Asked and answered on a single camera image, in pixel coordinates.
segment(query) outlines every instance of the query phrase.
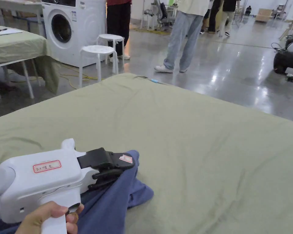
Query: hand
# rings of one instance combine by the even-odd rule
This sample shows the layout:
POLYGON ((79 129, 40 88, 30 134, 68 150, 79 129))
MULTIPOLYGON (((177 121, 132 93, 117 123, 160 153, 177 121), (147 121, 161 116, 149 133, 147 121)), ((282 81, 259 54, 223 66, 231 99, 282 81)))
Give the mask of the hand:
MULTIPOLYGON (((69 234, 77 234, 78 215, 84 209, 84 205, 80 205, 76 212, 72 212, 66 216, 66 229, 69 234)), ((40 206, 35 211, 28 214, 20 224, 15 234, 41 234, 41 225, 48 218, 59 218, 68 211, 67 207, 59 206, 55 202, 48 202, 40 206)))

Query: person's leg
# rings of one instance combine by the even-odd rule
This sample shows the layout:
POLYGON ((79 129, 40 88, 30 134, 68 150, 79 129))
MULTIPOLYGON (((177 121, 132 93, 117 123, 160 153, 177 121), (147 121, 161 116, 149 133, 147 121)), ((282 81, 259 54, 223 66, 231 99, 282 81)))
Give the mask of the person's leg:
MULTIPOLYGON (((107 33, 118 35, 119 32, 119 18, 121 17, 120 5, 109 5, 107 7, 107 33)), ((108 42, 109 47, 113 47, 113 42, 108 42)))
POLYGON ((179 68, 181 72, 185 72, 190 66, 194 52, 196 51, 197 38, 200 35, 200 28, 203 16, 196 16, 188 31, 188 41, 183 49, 183 55, 180 60, 179 68))
POLYGON ((194 17, 195 15, 178 12, 168 43, 167 57, 164 60, 167 69, 174 69, 176 57, 194 17))
POLYGON ((215 33, 216 32, 216 15, 220 8, 220 0, 214 0, 214 4, 211 9, 211 15, 209 17, 209 27, 208 32, 215 33))
POLYGON ((234 19, 234 12, 227 12, 227 14, 228 14, 228 24, 225 28, 225 33, 227 36, 230 36, 230 31, 231 31, 232 23, 234 19))
MULTIPOLYGON (((121 16, 119 18, 118 35, 124 38, 124 46, 129 39, 129 25, 130 25, 131 5, 130 2, 121 4, 121 16)), ((116 44, 117 55, 122 55, 122 43, 116 44)))
POLYGON ((207 25, 207 19, 209 18, 209 13, 210 13, 210 9, 207 10, 207 13, 205 14, 204 18, 203 18, 203 23, 202 23, 202 28, 201 28, 201 34, 204 33, 205 29, 206 29, 206 25, 207 25))
POLYGON ((224 28, 225 28, 225 24, 228 18, 228 12, 222 12, 222 22, 220 24, 220 28, 219 28, 219 36, 222 37, 224 35, 224 28))

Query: green tablecloth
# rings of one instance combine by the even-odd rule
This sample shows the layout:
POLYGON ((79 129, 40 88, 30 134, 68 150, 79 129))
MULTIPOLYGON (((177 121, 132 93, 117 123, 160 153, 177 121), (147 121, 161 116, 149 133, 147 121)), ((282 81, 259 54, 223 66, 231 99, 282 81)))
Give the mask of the green tablecloth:
POLYGON ((51 58, 47 40, 37 34, 24 31, 19 34, 0 36, 0 63, 35 58, 38 74, 46 87, 56 93, 59 82, 59 65, 51 58))
POLYGON ((128 210, 126 233, 293 234, 289 120, 120 74, 0 117, 0 163, 67 138, 139 151, 155 195, 128 210))

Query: glossy gray floor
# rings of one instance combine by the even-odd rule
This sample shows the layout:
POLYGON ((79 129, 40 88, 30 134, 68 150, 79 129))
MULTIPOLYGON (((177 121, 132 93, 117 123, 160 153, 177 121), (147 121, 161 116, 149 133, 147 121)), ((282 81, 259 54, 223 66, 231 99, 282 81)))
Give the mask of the glossy gray floor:
MULTIPOLYGON (((9 26, 16 25, 18 28, 25 27, 23 21, 9 22, 9 26)), ((252 17, 246 17, 239 28, 233 26, 230 38, 204 34, 198 40, 187 73, 178 72, 177 60, 174 74, 154 71, 154 66, 162 64, 165 58, 169 36, 131 30, 126 52, 132 59, 124 67, 120 66, 120 72, 147 76, 293 120, 293 83, 285 82, 284 76, 273 72, 275 51, 270 47, 272 42, 279 42, 278 37, 286 27, 287 24, 281 21, 276 21, 274 25, 272 22, 261 24, 254 22, 252 17)), ((102 63, 102 67, 104 78, 112 75, 111 64, 106 66, 102 63)), ((65 66, 61 67, 61 74, 78 75, 65 66)), ((84 68, 84 74, 96 76, 95 66, 84 68)), ((77 87, 77 77, 66 77, 77 87)), ((85 81, 83 85, 95 82, 85 81)), ((18 83, 12 89, 1 87, 0 116, 54 97, 35 81, 32 85, 35 100, 29 99, 26 84, 18 83)), ((60 78, 58 95, 72 90, 68 80, 60 78)))

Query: light blue jeans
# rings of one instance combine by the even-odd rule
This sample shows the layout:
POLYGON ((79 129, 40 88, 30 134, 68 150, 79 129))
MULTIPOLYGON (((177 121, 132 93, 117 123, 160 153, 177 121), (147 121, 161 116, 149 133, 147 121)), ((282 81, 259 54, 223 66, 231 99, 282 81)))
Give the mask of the light blue jeans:
POLYGON ((167 58, 164 60, 164 65, 167 69, 174 69, 176 57, 187 34, 188 41, 183 49, 179 67, 180 70, 186 70, 190 66, 197 45, 197 38, 200 35, 202 21, 203 16, 201 15, 178 12, 169 39, 167 58))

